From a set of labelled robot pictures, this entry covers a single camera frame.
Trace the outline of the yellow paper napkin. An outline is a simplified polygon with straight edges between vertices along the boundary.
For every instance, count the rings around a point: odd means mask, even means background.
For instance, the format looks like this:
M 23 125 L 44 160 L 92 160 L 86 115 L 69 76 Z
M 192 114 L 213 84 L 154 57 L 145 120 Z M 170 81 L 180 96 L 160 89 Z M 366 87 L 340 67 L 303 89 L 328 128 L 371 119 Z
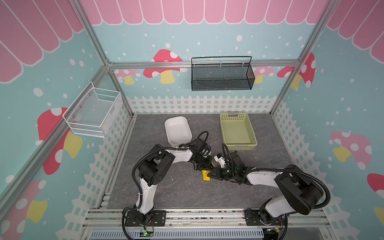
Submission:
M 208 176 L 208 174 L 215 168 L 215 165 L 213 163 L 208 164 L 207 166 L 202 168 L 202 174 L 203 174 L 203 180 L 204 181 L 210 181 L 211 178 Z

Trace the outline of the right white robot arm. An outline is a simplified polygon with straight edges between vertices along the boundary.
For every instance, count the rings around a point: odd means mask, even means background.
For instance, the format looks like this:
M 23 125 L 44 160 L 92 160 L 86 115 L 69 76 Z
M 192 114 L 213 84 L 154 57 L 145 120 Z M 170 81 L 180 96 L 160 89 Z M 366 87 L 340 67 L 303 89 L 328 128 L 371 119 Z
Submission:
M 288 165 L 284 169 L 246 167 L 236 151 L 229 155 L 217 155 L 215 160 L 218 165 L 207 174 L 211 179 L 280 190 L 282 196 L 267 200 L 259 208 L 259 216 L 266 225 L 283 215 L 308 215 L 330 201 L 327 186 L 296 165 Z

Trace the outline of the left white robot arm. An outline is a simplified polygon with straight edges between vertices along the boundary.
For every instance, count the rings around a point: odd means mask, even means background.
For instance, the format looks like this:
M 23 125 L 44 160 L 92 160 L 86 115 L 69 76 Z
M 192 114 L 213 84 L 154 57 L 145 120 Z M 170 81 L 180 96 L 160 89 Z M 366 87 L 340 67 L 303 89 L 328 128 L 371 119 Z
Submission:
M 154 209 L 157 185 L 165 178 L 172 164 L 189 162 L 196 171 L 211 171 L 211 147 L 202 139 L 195 139 L 177 147 L 155 145 L 133 167 L 132 179 L 139 189 L 135 203 L 137 211 L 146 215 Z

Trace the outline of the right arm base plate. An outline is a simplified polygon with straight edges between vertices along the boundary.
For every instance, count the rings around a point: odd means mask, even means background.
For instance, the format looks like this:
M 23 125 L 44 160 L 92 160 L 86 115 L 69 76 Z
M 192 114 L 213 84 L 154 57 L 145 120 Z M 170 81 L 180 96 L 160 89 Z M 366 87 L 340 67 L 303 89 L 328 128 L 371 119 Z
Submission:
M 266 211 L 246 209 L 244 211 L 247 226 L 278 226 L 282 227 L 284 222 L 280 217 L 274 218 Z

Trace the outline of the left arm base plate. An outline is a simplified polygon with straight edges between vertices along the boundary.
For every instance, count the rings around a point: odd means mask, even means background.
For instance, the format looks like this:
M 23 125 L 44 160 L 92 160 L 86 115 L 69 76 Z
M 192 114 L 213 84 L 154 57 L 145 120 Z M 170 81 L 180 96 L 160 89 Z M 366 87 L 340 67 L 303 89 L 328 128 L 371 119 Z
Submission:
M 166 221 L 166 211 L 151 210 L 147 214 L 142 214 L 137 210 L 129 210 L 126 213 L 125 227 L 164 227 Z

